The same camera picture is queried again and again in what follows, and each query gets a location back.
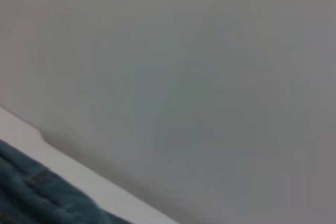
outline denim fabric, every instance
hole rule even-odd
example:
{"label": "denim fabric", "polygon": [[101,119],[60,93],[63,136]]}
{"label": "denim fabric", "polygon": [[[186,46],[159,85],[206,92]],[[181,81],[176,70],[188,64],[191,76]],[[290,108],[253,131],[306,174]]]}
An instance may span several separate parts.
{"label": "denim fabric", "polygon": [[1,140],[0,223],[129,224]]}

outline blue fabric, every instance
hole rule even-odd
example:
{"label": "blue fabric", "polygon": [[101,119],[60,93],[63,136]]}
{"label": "blue fabric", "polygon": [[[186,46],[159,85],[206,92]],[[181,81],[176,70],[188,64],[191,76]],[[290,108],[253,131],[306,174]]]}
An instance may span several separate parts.
{"label": "blue fabric", "polygon": [[0,140],[0,223],[129,224]]}

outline jeans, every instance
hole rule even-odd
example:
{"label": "jeans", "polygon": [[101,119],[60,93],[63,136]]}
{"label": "jeans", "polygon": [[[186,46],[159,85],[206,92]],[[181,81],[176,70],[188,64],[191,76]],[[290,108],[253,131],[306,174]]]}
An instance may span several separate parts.
{"label": "jeans", "polygon": [[129,224],[0,140],[0,223]]}

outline blue denim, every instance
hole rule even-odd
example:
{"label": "blue denim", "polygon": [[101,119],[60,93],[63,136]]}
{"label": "blue denim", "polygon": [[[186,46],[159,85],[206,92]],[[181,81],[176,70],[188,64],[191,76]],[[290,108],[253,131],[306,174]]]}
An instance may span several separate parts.
{"label": "blue denim", "polygon": [[0,140],[0,223],[129,224]]}

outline wall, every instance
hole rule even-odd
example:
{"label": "wall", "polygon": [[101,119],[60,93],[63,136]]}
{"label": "wall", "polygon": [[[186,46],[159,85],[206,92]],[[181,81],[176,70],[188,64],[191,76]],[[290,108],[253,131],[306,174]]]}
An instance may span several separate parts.
{"label": "wall", "polygon": [[335,3],[0,0],[0,105],[180,223],[332,223]]}

